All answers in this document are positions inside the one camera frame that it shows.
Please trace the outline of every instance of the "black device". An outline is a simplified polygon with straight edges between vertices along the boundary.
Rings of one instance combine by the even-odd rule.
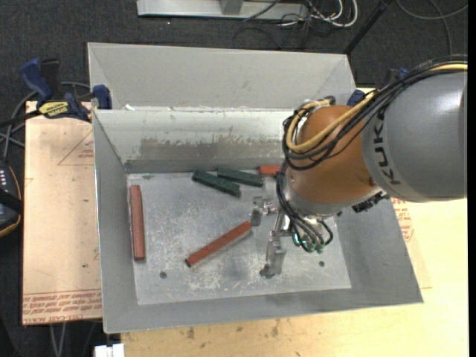
[[[6,161],[0,160],[0,237],[20,223],[23,204],[18,181]]]

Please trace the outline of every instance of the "red stick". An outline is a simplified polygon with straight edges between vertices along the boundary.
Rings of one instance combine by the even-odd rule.
[[[258,172],[265,177],[276,177],[280,168],[280,165],[261,165],[258,167]]]
[[[132,253],[134,260],[143,260],[146,257],[146,243],[141,186],[131,185],[129,193],[131,202]]]
[[[246,221],[239,226],[236,226],[235,229],[230,230],[226,234],[222,235],[220,238],[215,239],[212,243],[209,243],[204,248],[201,248],[197,252],[191,254],[186,260],[185,263],[187,266],[192,267],[194,264],[198,263],[200,260],[203,260],[206,257],[209,257],[214,252],[218,251],[222,247],[228,245],[230,242],[233,242],[238,237],[244,236],[251,230],[251,223]]]

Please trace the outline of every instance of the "cardboard sheet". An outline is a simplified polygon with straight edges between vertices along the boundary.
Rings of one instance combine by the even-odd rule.
[[[91,124],[28,120],[24,325],[101,318],[96,223]]]

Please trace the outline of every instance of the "metal stand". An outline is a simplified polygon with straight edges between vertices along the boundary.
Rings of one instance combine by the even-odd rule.
[[[275,0],[138,0],[139,16],[188,16],[246,19],[265,10]],[[299,14],[301,4],[276,4],[259,19],[281,19]]]

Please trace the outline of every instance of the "gray metal tray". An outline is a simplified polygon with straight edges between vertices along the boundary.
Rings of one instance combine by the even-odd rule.
[[[283,239],[283,272],[271,279],[259,270],[273,216],[209,260],[184,263],[249,219],[255,196],[274,195],[271,179],[235,199],[194,183],[191,172],[280,164],[293,109],[329,94],[345,104],[355,90],[346,56],[89,44],[89,66],[91,85],[107,85],[113,100],[113,110],[93,116],[107,333],[422,301],[390,202],[328,219],[335,240],[322,254]],[[142,263],[132,258],[132,182],[144,194]]]

